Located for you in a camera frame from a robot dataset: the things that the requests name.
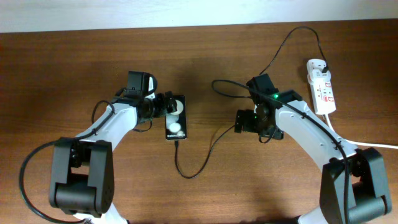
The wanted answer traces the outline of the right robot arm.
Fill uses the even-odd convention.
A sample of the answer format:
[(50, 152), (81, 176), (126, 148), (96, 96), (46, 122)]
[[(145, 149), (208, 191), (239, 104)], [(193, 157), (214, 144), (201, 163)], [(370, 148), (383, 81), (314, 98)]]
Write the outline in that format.
[(264, 128), (291, 136), (322, 172), (319, 206), (293, 223), (366, 223), (392, 211), (382, 154), (360, 149), (323, 123), (293, 90), (280, 92), (267, 74), (246, 83)]

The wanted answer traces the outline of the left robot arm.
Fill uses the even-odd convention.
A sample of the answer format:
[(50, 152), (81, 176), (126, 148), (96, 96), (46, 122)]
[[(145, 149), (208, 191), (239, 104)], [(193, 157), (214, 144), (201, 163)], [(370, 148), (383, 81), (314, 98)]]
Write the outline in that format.
[(106, 102), (106, 111), (75, 138), (55, 144), (49, 203), (83, 223), (128, 223), (114, 203), (113, 151), (137, 125), (165, 117), (166, 138), (185, 139), (184, 95), (157, 93), (155, 76), (130, 71), (126, 87)]

